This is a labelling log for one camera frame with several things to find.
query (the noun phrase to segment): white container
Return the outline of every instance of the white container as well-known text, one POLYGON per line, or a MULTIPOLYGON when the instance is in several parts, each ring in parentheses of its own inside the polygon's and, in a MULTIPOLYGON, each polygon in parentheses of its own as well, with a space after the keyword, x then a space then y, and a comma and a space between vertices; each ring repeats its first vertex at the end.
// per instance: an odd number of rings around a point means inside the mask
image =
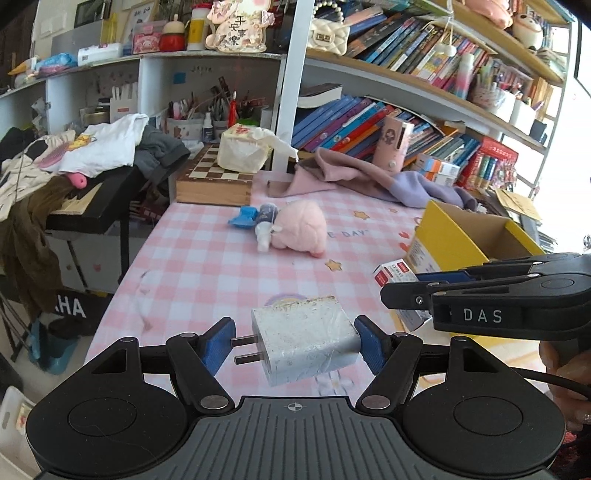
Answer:
POLYGON ((96 61, 119 59, 123 56, 122 43, 109 43, 107 45, 81 48, 78 50, 78 66, 82 67, 96 61))
POLYGON ((211 10, 211 4, 198 4, 193 8, 189 26, 189 38, 187 50, 205 50, 205 38, 209 33, 207 15, 211 10))
POLYGON ((17 388, 8 387, 0 407, 0 454, 19 473, 33 478, 41 470, 24 433, 24 422, 20 419, 21 406, 24 406, 28 415, 35 404, 17 388))
POLYGON ((519 130, 525 134, 530 134, 531 126, 534 124, 535 110, 526 105, 521 100, 515 99, 515 105, 513 106, 513 113, 509 123, 515 125, 519 130))
POLYGON ((201 140, 203 136, 204 117, 191 120, 166 120, 166 133, 179 140, 201 140))

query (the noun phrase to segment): white charger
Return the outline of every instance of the white charger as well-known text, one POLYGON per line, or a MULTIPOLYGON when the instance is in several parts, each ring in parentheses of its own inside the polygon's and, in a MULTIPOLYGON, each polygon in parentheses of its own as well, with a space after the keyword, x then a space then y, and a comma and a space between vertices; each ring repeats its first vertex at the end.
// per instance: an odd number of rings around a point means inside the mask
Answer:
POLYGON ((261 361, 269 385, 302 380, 357 361, 361 339, 335 297, 252 309, 252 333, 232 346, 257 345, 237 365, 261 361))

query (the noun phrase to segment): purple cloth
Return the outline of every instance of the purple cloth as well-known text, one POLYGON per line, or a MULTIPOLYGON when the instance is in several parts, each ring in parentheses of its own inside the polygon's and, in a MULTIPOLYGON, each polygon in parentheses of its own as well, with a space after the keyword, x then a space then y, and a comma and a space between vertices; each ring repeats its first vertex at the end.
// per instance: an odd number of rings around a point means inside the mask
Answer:
POLYGON ((427 180, 417 171, 389 172, 344 153, 319 148, 314 158, 299 162, 291 183, 270 181, 271 197, 334 190, 336 185, 387 202, 425 208, 429 200, 440 200, 463 209, 476 210, 476 199, 460 187, 446 187, 427 180))

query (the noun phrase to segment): paper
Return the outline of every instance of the paper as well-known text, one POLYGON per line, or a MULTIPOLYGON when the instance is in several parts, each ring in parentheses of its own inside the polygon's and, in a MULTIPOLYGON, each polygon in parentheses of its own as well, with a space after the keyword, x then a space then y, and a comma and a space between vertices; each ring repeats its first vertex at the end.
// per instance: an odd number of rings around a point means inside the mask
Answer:
POLYGON ((495 189, 495 193, 501 205, 507 210, 512 210, 520 215, 526 215, 534 220, 542 220, 531 199, 518 193, 501 189, 495 189))

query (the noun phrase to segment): pink plush toy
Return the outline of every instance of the pink plush toy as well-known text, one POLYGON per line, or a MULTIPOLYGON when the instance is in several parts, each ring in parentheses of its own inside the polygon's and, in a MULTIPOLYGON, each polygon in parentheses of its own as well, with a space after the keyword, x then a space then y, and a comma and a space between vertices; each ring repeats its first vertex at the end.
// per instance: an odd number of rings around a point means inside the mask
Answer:
POLYGON ((316 202, 297 200, 284 206, 273 223, 271 245, 310 252, 320 258, 326 250, 326 220, 316 202))
POLYGON ((488 18, 502 30, 513 23, 513 17, 508 12, 507 0, 465 0, 464 3, 470 10, 488 18))

